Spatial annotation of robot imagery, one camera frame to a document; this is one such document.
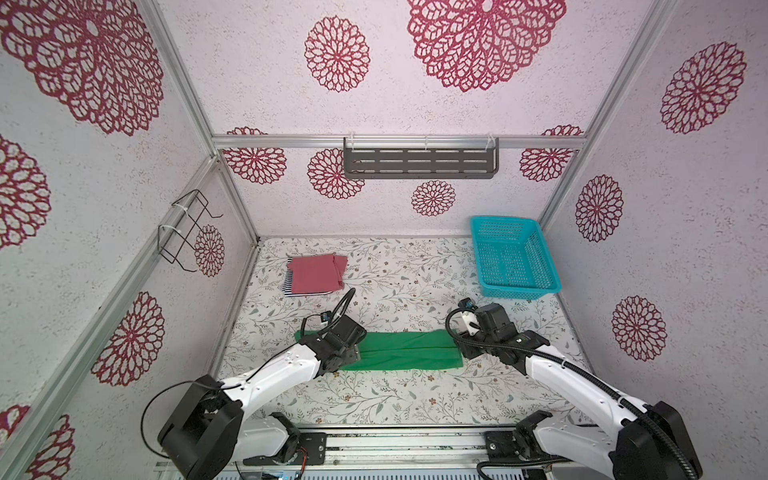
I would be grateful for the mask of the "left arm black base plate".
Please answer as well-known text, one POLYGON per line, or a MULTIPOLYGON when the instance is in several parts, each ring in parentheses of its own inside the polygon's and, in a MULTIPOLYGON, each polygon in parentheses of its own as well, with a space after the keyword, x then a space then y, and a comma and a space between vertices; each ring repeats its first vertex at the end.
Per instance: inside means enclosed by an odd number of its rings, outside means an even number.
POLYGON ((241 461, 245 466, 319 466, 325 464, 328 435, 303 432, 289 440, 275 456, 255 456, 241 461))

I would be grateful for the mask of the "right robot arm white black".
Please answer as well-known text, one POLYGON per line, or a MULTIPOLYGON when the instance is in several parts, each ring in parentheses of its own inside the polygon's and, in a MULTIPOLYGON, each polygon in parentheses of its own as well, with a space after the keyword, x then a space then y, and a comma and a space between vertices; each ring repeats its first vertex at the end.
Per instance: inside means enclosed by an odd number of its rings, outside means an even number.
POLYGON ((684 420, 669 404, 624 394, 566 359, 548 340, 512 326, 451 331, 466 357, 490 354, 556 391, 591 421, 570 426, 538 410, 511 429, 486 437, 488 467, 536 468, 576 463, 609 479, 699 479, 703 469, 684 420))

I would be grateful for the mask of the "green tank top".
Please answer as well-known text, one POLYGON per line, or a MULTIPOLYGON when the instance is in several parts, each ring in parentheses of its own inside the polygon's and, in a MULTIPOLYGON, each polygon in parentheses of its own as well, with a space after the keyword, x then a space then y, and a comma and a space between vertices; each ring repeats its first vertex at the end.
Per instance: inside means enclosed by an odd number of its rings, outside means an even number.
POLYGON ((445 331, 366 333, 356 344, 360 359, 347 371, 450 370, 463 356, 445 331))

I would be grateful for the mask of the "maroon red tank top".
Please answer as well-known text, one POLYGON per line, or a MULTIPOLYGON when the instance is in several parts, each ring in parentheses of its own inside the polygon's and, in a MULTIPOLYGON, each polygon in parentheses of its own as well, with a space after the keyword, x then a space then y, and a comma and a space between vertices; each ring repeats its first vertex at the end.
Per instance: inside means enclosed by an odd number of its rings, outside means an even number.
POLYGON ((347 265, 347 257, 336 254, 293 257, 287 264, 288 293, 307 296, 341 290, 347 265))

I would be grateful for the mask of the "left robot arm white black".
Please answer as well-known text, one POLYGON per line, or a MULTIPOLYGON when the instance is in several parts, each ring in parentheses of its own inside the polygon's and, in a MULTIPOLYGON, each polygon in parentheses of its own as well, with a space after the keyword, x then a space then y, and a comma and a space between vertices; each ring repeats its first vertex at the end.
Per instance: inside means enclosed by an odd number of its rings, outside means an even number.
POLYGON ((230 462, 255 457, 289 460, 300 435, 275 415, 246 420, 267 402, 356 360, 367 331, 341 323, 302 337, 262 366, 224 380, 203 375, 190 387, 160 429, 157 441, 185 479, 213 479, 230 462))

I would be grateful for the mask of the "blue white striped tank top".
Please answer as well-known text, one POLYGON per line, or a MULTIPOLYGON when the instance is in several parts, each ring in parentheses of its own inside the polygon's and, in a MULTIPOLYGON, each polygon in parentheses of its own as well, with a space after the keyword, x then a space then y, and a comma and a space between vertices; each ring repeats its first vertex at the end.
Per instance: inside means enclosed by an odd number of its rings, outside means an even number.
POLYGON ((284 281, 281 287, 281 291, 286 297, 312 297, 312 296, 321 296, 321 295, 329 294, 329 291, 295 293, 293 291, 293 270, 291 268, 292 261, 293 261, 292 257, 287 258, 286 273, 285 273, 284 281))

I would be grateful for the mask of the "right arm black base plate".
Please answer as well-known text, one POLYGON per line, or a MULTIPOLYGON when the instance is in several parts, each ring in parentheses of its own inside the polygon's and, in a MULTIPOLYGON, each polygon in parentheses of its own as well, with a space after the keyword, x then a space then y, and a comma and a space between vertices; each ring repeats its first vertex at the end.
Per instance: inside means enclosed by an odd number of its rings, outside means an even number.
POLYGON ((486 431, 484 440, 492 462, 547 465, 568 462, 568 459, 545 452, 532 433, 517 429, 486 431))

